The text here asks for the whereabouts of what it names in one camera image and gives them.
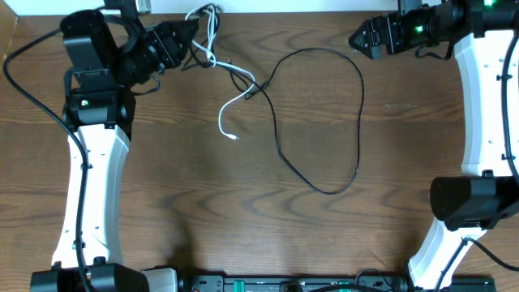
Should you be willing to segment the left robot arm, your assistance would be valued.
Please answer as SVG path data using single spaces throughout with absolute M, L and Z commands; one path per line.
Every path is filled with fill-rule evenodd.
M 35 272 L 33 291 L 179 291 L 172 268 L 143 272 L 123 263 L 120 189 L 131 142 L 133 87 L 178 67 L 198 30 L 194 19 L 144 27 L 137 10 L 78 11 L 60 24 L 71 59 L 63 120 L 71 173 L 66 213 L 50 270 Z

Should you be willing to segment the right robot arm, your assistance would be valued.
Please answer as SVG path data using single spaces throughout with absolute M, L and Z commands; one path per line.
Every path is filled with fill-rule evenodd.
M 480 238 L 518 211 L 518 4 L 401 1 L 365 20 L 348 40 L 371 59 L 413 50 L 430 57 L 448 44 L 461 74 L 465 150 L 461 174 L 431 183 L 431 228 L 406 265 L 399 291 L 483 291 L 453 274 Z

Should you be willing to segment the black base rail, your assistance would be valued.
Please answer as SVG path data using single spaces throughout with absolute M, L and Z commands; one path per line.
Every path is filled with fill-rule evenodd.
M 336 291 L 413 291 L 402 275 L 375 270 L 345 277 L 253 277 L 209 273 L 178 274 L 179 291 L 195 292 L 309 292 L 333 286 Z

